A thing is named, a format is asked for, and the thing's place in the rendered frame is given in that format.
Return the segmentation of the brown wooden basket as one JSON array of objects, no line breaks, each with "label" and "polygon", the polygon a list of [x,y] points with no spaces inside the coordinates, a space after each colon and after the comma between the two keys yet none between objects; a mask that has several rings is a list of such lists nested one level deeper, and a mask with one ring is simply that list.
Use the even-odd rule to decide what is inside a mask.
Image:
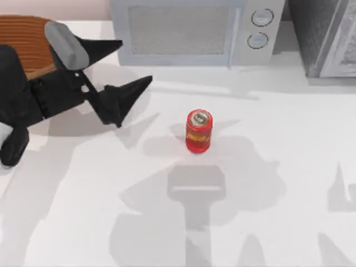
[{"label": "brown wooden basket", "polygon": [[56,70],[44,32],[46,23],[51,21],[30,15],[0,14],[0,44],[16,50],[28,79]]}]

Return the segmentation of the microwave oven door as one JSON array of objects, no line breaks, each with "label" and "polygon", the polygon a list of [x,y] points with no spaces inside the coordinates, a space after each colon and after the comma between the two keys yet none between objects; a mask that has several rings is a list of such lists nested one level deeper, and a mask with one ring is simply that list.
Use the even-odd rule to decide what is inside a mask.
[{"label": "microwave oven door", "polygon": [[110,0],[122,66],[227,66],[237,0]]}]

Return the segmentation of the red can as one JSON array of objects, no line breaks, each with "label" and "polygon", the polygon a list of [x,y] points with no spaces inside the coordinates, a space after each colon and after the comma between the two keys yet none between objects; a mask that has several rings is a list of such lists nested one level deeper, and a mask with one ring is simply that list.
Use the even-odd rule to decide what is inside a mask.
[{"label": "red can", "polygon": [[185,145],[195,154],[202,154],[211,145],[213,117],[204,109],[192,110],[186,118]]}]

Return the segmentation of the pale microwave oven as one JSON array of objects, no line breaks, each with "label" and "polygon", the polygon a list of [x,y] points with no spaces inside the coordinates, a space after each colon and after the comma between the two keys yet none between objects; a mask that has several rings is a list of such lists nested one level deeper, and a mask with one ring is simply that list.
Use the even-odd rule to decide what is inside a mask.
[{"label": "pale microwave oven", "polygon": [[285,0],[110,0],[126,66],[263,66]]}]

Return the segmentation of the round microwave knob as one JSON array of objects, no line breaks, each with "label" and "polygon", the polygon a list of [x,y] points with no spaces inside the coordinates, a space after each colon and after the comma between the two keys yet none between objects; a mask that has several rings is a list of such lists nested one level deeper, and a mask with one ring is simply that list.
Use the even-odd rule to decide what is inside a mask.
[{"label": "round microwave knob", "polygon": [[251,16],[251,22],[257,27],[265,27],[271,24],[274,19],[272,10],[268,8],[259,9]]},{"label": "round microwave knob", "polygon": [[268,44],[268,42],[268,35],[262,32],[251,34],[246,41],[247,45],[253,50],[259,50],[264,48]]}]

